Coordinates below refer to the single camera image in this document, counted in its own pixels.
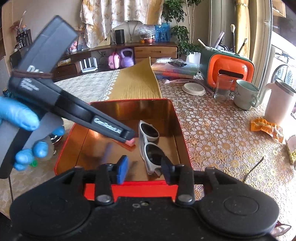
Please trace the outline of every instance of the white sunglasses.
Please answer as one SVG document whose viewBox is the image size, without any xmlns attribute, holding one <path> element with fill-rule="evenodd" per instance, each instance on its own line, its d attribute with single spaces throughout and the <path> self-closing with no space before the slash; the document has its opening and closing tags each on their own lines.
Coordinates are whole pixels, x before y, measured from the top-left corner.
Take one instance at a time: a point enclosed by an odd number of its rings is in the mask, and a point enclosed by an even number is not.
<svg viewBox="0 0 296 241">
<path fill-rule="evenodd" d="M 139 122 L 140 154 L 145 162 L 148 175 L 154 172 L 161 175 L 161 157 L 165 156 L 159 146 L 153 143 L 159 138 L 159 132 L 144 121 Z"/>
</svg>

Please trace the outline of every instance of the sunglasses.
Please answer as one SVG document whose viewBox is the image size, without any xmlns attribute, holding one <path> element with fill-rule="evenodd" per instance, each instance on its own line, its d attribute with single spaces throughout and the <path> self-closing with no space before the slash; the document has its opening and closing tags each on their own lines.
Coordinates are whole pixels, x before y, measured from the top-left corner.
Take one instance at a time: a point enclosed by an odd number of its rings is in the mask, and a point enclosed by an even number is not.
<svg viewBox="0 0 296 241">
<path fill-rule="evenodd" d="M 164 152 L 157 146 L 155 141 L 159 139 L 159 132 L 152 125 L 139 122 L 139 144 L 140 154 L 145 162 L 148 175 L 156 173 L 161 175 L 161 159 L 165 156 Z"/>
<path fill-rule="evenodd" d="M 278 221 L 276 223 L 276 226 L 272 230 L 271 235 L 273 237 L 281 236 L 281 235 L 285 234 L 286 232 L 288 232 L 291 229 L 291 227 L 292 227 L 291 225 L 282 224 L 282 223 L 280 223 L 280 221 Z"/>
</svg>

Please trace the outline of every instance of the floral tablecloth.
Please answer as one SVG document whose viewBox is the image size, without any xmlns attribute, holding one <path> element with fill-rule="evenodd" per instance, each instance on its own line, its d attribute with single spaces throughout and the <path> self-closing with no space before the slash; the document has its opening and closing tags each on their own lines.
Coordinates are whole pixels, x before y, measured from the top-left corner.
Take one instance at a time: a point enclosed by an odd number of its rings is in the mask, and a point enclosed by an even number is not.
<svg viewBox="0 0 296 241">
<path fill-rule="evenodd" d="M 268 134 L 250 131 L 250 120 L 264 116 L 265 105 L 249 111 L 239 109 L 232 100 L 217 102 L 207 92 L 192 96 L 182 84 L 162 84 L 161 93 L 170 99 L 178 115 L 194 170 L 215 167 L 239 179 L 265 156 L 246 183 L 275 199 L 280 208 L 279 221 L 292 228 L 279 240 L 290 241 L 296 235 L 296 171 L 289 163 L 284 144 Z M 296 134 L 293 130 L 286 133 Z M 196 197 L 204 196 L 201 185 Z"/>
</svg>

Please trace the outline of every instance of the pink toy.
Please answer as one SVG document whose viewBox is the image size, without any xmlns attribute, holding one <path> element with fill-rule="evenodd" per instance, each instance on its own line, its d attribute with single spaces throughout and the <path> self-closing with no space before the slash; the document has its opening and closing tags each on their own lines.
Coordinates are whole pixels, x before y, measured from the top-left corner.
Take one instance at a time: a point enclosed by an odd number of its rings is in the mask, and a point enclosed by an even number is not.
<svg viewBox="0 0 296 241">
<path fill-rule="evenodd" d="M 131 56 L 130 57 L 126 57 L 123 54 L 124 51 L 131 52 Z M 126 68 L 126 67 L 131 67 L 131 66 L 135 65 L 135 63 L 133 61 L 133 50 L 132 49 L 122 49 L 120 51 L 120 54 L 121 54 L 121 57 L 122 57 L 121 67 Z"/>
<path fill-rule="evenodd" d="M 108 65 L 110 69 L 118 69 L 120 67 L 120 56 L 116 52 L 113 52 L 108 57 Z"/>
<path fill-rule="evenodd" d="M 75 52 L 77 51 L 77 41 L 75 41 L 74 43 L 72 43 L 72 45 L 70 46 L 70 50 L 71 52 Z"/>
</svg>

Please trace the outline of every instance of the white pitcher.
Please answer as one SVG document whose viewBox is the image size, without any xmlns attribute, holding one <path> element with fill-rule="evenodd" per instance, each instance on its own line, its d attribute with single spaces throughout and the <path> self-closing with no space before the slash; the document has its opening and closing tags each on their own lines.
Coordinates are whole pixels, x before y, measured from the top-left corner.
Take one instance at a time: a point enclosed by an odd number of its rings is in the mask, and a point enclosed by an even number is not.
<svg viewBox="0 0 296 241">
<path fill-rule="evenodd" d="M 276 80 L 274 83 L 269 83 L 263 87 L 259 96 L 259 101 L 256 101 L 255 107 L 260 105 L 268 90 L 271 90 L 271 95 L 265 110 L 264 118 L 279 126 L 284 119 L 291 114 L 296 103 L 296 91 L 281 80 Z"/>
</svg>

